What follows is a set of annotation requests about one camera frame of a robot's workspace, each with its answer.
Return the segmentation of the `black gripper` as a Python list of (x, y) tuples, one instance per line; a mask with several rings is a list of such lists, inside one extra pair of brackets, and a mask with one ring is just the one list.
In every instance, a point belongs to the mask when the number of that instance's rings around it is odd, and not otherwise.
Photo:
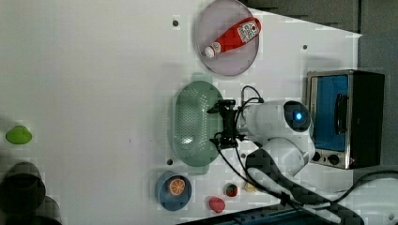
[(210, 141), (222, 150), (238, 147), (237, 140), (243, 141), (245, 136), (237, 131), (237, 113), (233, 99), (220, 99), (207, 113), (218, 113), (222, 118), (222, 131), (217, 132)]

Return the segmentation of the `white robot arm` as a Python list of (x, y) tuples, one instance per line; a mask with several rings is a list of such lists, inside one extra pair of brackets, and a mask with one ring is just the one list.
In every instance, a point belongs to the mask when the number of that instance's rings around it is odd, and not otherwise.
[(239, 163), (242, 178), (255, 188), (331, 225), (397, 225), (396, 171), (363, 175), (344, 194), (332, 194), (298, 180), (314, 157), (312, 118), (294, 100), (247, 102), (219, 100), (209, 110), (222, 118), (222, 131), (211, 141), (221, 151), (244, 140), (257, 145)]

